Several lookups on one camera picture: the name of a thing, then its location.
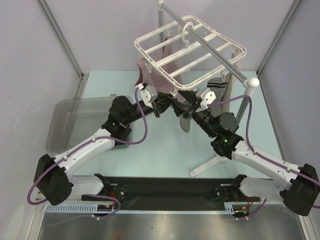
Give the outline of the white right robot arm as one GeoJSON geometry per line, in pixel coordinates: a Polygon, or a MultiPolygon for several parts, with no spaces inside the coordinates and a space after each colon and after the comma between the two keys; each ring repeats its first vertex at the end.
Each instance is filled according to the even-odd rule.
{"type": "Polygon", "coordinates": [[[195,177],[208,168],[233,160],[245,164],[262,174],[266,179],[252,178],[246,175],[236,177],[237,184],[230,188],[231,196],[242,201],[245,197],[259,197],[269,201],[282,201],[295,214],[308,216],[320,193],[320,182],[315,168],[309,164],[299,166],[287,161],[267,156],[255,149],[249,135],[241,137],[236,133],[239,125],[231,112],[213,116],[210,107],[213,92],[208,91],[201,99],[197,93],[184,92],[186,104],[172,101],[175,114],[191,118],[213,141],[210,143],[216,156],[190,172],[195,177]]]}

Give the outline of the grey striped sock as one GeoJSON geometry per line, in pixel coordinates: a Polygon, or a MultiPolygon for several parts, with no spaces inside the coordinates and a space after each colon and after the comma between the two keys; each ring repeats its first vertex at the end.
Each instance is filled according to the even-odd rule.
{"type": "MultiPolygon", "coordinates": [[[[221,102],[221,98],[225,92],[225,87],[227,83],[228,83],[227,80],[222,80],[220,77],[212,78],[207,82],[207,87],[210,88],[216,95],[216,99],[213,101],[213,103],[221,102]]],[[[211,106],[210,109],[211,109],[211,113],[215,117],[222,113],[221,105],[211,106]]]]}
{"type": "Polygon", "coordinates": [[[185,133],[189,133],[191,130],[191,121],[192,121],[192,117],[191,116],[184,116],[183,114],[181,114],[179,116],[179,125],[180,128],[185,132],[185,133]]]}

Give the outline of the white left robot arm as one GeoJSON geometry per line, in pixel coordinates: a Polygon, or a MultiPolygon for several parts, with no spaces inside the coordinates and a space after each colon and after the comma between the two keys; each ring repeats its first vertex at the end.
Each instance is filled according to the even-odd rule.
{"type": "Polygon", "coordinates": [[[117,145],[142,143],[148,134],[146,116],[165,112],[171,106],[171,99],[170,94],[159,93],[148,106],[143,100],[131,103],[126,96],[115,97],[106,122],[92,136],[64,153],[54,157],[45,154],[38,160],[33,185],[27,194],[27,202],[35,205],[31,200],[31,194],[34,189],[38,189],[51,205],[63,203],[75,187],[71,178],[79,168],[95,156],[117,145]],[[128,141],[127,138],[132,132],[130,125],[139,119],[144,123],[144,135],[138,141],[128,141]]]}

